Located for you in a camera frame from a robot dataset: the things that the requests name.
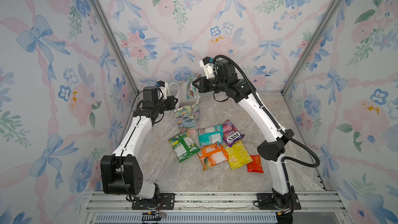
purple candy bag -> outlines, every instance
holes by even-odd
[[[232,147],[234,143],[238,142],[245,136],[238,132],[234,124],[232,124],[229,119],[222,124],[222,131],[224,132],[222,139],[229,147]]]

floral wallpaper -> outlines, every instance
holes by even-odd
[[[331,0],[99,0],[138,87],[182,84],[224,54],[281,90]]]
[[[78,223],[132,91],[87,0],[0,7],[0,224]]]
[[[344,0],[286,94],[356,224],[398,223],[397,33],[397,0]]]

mounting plate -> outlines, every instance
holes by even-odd
[[[174,209],[174,193],[160,193],[159,202],[161,203],[160,210],[173,210]],[[157,208],[148,207],[145,202],[140,201],[139,198],[134,197],[132,201],[132,210],[156,210]]]
[[[279,208],[275,206],[275,201],[272,198],[273,193],[257,193],[256,195],[260,210],[279,210]],[[299,198],[297,197],[297,194],[294,193],[293,195],[295,198],[293,202],[295,210],[301,209],[301,204]]]

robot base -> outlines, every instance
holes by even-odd
[[[155,183],[155,194],[151,199],[134,197],[132,200],[132,210],[173,210],[174,193],[160,193],[159,186]]]
[[[287,208],[290,206],[290,194],[286,193],[281,195],[272,189],[273,193],[257,193],[257,203],[260,210],[277,210],[281,208]],[[295,193],[295,188],[292,186],[292,192],[294,196],[294,208],[295,210],[301,209],[299,198]]]

green snack bag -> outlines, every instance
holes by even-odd
[[[182,132],[171,139],[169,143],[177,154],[178,161],[181,163],[187,158],[192,157],[200,151],[200,149],[193,142],[188,132]]]

